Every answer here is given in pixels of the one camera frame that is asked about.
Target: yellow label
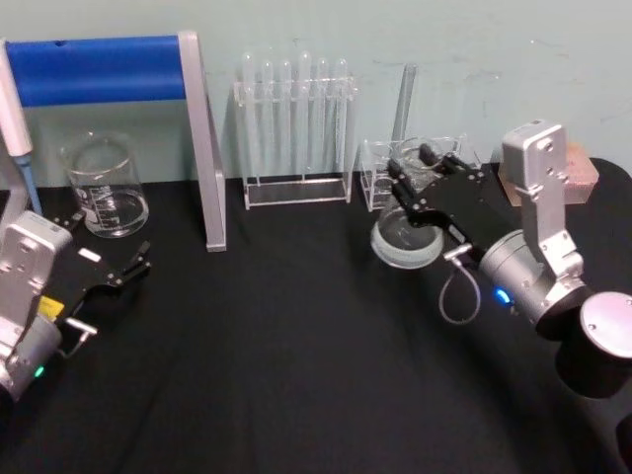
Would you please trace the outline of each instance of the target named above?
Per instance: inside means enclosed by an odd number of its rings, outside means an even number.
[[[57,319],[57,316],[59,316],[62,310],[63,303],[60,303],[59,301],[55,301],[47,296],[43,296],[39,300],[38,313],[43,314],[50,321]]]

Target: clear acrylic rack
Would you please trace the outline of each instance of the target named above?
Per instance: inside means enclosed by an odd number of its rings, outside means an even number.
[[[246,208],[351,200],[357,87],[343,59],[242,58],[234,84]]]

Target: blue foam bar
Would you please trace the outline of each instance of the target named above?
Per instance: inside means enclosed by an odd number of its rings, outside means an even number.
[[[7,42],[23,107],[185,99],[177,36]]]

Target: black tablecloth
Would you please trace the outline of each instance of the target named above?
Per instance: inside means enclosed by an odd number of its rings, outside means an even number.
[[[597,161],[568,227],[595,290],[632,291],[632,180]],[[139,292],[86,305],[101,328],[52,362],[2,436],[12,473],[624,472],[614,444],[632,388],[573,395],[556,344],[499,307],[444,323],[449,268],[404,272],[373,255],[375,215],[354,202],[246,211],[228,186],[229,250],[204,249],[195,184],[147,185],[147,225],[117,241],[77,240],[123,264],[152,241]],[[46,215],[72,208],[42,192]],[[451,311],[471,309],[466,286]]]

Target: blue led light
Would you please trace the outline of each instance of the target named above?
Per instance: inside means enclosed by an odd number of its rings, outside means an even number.
[[[504,291],[501,288],[496,288],[495,291],[496,294],[496,298],[503,304],[511,304],[512,299],[510,298],[510,296],[507,294],[506,291]]]

